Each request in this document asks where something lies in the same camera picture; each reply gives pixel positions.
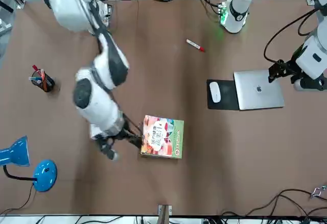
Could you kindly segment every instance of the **black mouse pad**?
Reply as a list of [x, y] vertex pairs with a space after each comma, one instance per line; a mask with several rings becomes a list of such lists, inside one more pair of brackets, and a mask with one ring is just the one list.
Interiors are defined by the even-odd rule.
[[[220, 89], [221, 100], [214, 103], [209, 84], [217, 82]], [[206, 96], [209, 109], [218, 110], [239, 110], [239, 102], [237, 99], [236, 86], [234, 80], [207, 80], [206, 81]]]

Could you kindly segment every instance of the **table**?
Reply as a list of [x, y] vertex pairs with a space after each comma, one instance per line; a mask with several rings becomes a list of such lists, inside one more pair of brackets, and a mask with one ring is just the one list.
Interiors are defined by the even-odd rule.
[[[19, 213], [155, 215], [158, 204], [169, 204], [174, 215], [245, 214], [282, 189], [312, 191], [325, 183], [324, 92], [296, 92], [284, 78], [282, 109], [218, 111], [206, 106], [207, 79], [232, 80], [236, 70], [270, 66], [263, 58], [265, 44], [310, 10], [305, 0], [254, 0], [247, 25], [237, 35], [220, 28], [200, 0], [113, 4], [111, 31], [130, 62], [127, 81], [114, 91], [115, 98], [136, 123], [145, 114], [184, 120], [183, 158], [143, 158], [126, 141], [115, 145], [118, 162], [104, 157], [72, 102], [74, 75], [93, 60], [97, 42], [87, 32], [59, 26], [44, 4], [27, 3], [17, 13], [0, 70], [0, 147], [27, 135], [31, 167], [9, 166], [9, 171], [31, 176], [40, 160], [51, 158], [58, 179]], [[310, 18], [303, 31], [316, 24]], [[278, 36], [267, 55], [290, 58], [303, 42], [296, 30], [297, 25]], [[186, 44], [187, 38], [206, 53]], [[33, 64], [61, 83], [57, 95], [28, 82]], [[0, 182], [0, 209], [26, 200], [29, 183], [4, 174]], [[288, 196], [308, 209], [323, 204], [299, 193]], [[275, 215], [299, 212], [280, 200]]]

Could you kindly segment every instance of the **white robotic arm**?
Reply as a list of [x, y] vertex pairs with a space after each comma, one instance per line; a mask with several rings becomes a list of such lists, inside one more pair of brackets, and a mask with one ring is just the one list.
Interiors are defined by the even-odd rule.
[[278, 60], [269, 68], [269, 82], [291, 75], [291, 83], [298, 91], [327, 90], [327, 0], [315, 0], [315, 9], [323, 21], [306, 37], [302, 46], [284, 63]]
[[[220, 24], [230, 33], [238, 33], [245, 24], [252, 0], [227, 0], [219, 5]], [[269, 82], [292, 75], [291, 83], [296, 90], [326, 90], [327, 79], [327, 0], [316, 0], [324, 20], [306, 38], [304, 44], [293, 54], [290, 61], [273, 61], [269, 68]]]
[[227, 0], [221, 25], [230, 33], [238, 33], [245, 24], [251, 2], [252, 0]]
[[[141, 135], [130, 130], [127, 116], [120, 111], [111, 94], [112, 89], [125, 81], [129, 64], [107, 31], [107, 4], [94, 0], [44, 2], [53, 10], [60, 25], [75, 32], [89, 30], [100, 44], [101, 53], [89, 67], [77, 72], [73, 93], [77, 110], [90, 123], [91, 138], [109, 159], [118, 157], [112, 149], [115, 140], [127, 139], [141, 148]], [[107, 143], [108, 139], [112, 139], [111, 144]]]

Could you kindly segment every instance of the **silver laptop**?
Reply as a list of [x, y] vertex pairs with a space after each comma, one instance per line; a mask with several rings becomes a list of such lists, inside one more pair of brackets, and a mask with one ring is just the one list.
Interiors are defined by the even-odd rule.
[[234, 72], [240, 110], [279, 108], [284, 98], [278, 80], [269, 84], [268, 70]]

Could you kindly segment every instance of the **white mouse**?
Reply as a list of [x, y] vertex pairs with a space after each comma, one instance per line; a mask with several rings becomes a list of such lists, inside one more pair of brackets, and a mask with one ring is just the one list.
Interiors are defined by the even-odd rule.
[[220, 89], [219, 89], [218, 83], [211, 82], [209, 84], [209, 87], [210, 87], [211, 97], [212, 97], [214, 103], [220, 102], [221, 96], [220, 96]]

